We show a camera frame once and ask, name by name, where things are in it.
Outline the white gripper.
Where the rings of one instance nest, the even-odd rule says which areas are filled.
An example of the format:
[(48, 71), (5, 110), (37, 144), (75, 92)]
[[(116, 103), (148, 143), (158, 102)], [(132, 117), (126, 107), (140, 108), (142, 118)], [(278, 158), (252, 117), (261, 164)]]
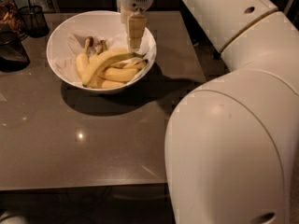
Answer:
[(126, 23), (127, 43), (129, 50), (138, 51), (147, 25), (147, 18), (141, 13), (131, 11), (146, 11), (153, 0), (118, 0), (121, 22)]

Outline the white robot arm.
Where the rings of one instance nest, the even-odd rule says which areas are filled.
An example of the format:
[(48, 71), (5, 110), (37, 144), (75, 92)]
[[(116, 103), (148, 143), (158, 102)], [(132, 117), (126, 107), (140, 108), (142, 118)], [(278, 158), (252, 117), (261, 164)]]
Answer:
[(269, 0), (182, 0), (229, 74), (186, 95), (165, 134), (177, 224), (289, 224), (299, 34)]

